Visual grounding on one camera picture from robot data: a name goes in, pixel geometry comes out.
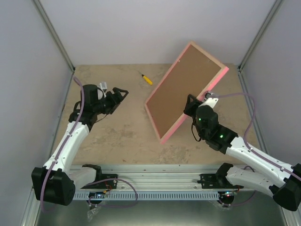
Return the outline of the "yellow handled screwdriver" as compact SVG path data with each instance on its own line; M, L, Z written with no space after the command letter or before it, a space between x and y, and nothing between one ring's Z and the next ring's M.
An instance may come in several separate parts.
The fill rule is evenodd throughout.
M140 71L138 71L139 74L141 75L141 77L149 84L149 85L153 85L153 82L143 73L141 73Z

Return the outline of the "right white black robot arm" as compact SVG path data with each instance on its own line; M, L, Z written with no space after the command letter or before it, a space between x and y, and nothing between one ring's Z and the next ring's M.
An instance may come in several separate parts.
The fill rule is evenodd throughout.
M224 163L215 174L221 188L229 185L243 186L266 194L282 208L297 211L301 203L301 165L282 162L249 144L246 137L221 125L214 107L219 96L206 93L200 101L187 96L184 114L192 118L194 138L202 140L215 151L234 157L255 171L247 171L233 164Z

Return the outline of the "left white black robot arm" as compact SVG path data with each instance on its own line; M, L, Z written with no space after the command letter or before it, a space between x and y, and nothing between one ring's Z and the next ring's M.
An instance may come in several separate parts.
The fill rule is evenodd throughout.
M97 85L81 86L80 101L69 116L66 132L55 152L41 167L32 171L35 196L40 202L69 205L75 192L85 186L98 188L103 183L100 166L85 164L71 173L71 165L80 145L98 122L100 114L113 114L128 95L128 91L114 87L104 91Z

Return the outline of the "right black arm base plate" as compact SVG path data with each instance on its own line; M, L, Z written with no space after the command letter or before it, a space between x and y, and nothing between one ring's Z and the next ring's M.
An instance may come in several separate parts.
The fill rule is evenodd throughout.
M215 174L200 174L197 183L201 185L203 189L213 188L225 188L226 184L220 181Z

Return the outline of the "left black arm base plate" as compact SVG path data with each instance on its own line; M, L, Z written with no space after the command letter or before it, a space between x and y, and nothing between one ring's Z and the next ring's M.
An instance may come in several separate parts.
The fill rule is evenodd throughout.
M117 188L117 180L118 174L102 174L98 179L95 180L104 180L104 179L111 179L109 181L104 181L98 184L94 185L86 185L82 187L82 189L105 189L105 190L111 190L111 189L116 189Z

